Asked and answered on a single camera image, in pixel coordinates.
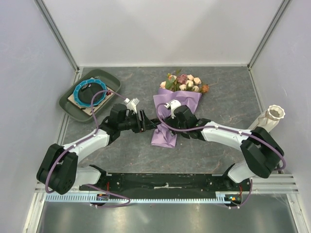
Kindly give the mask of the black ribbon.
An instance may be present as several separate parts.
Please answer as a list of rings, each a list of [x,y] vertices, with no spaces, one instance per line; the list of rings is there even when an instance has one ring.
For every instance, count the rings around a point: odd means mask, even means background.
[[[159,131],[163,131],[164,133],[170,133],[171,135],[174,135],[174,133],[172,133],[171,130],[167,126],[161,123],[158,118],[154,118],[154,119],[147,118],[145,120],[144,129],[145,131],[159,130]]]

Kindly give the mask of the purple flower bouquet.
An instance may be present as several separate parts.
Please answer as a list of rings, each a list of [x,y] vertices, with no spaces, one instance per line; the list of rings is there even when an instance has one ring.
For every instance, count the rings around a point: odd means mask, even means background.
[[[153,96],[157,115],[171,125],[170,120],[177,120],[175,110],[178,107],[186,106],[187,110],[194,113],[199,105],[201,96],[209,91],[209,85],[204,84],[199,77],[191,74],[183,74],[176,70],[167,74],[165,81],[161,82],[157,94]],[[165,124],[156,126],[153,133],[151,145],[174,148],[177,135],[174,134]]]

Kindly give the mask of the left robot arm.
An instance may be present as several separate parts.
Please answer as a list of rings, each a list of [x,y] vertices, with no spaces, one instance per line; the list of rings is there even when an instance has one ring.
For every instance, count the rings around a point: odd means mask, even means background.
[[[67,193],[75,185],[89,183],[96,191],[105,189],[107,180],[101,176],[101,170],[90,167],[79,167],[81,160],[94,151],[114,142],[122,131],[131,130],[142,133],[156,129],[160,121],[149,119],[143,110],[135,112],[124,104],[115,104],[109,116],[88,135],[65,145],[56,143],[49,146],[36,174],[36,179],[45,184],[47,192]]]

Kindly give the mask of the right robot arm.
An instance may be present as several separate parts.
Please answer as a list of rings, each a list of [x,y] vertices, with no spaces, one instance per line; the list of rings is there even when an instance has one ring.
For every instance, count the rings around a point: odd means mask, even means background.
[[[284,152],[272,136],[263,128],[240,130],[219,125],[205,118],[197,118],[190,108],[177,100],[165,104],[171,115],[165,123],[173,133],[185,138],[216,142],[240,151],[244,160],[233,164],[223,178],[223,187],[234,191],[246,179],[258,176],[267,179],[284,163]]]

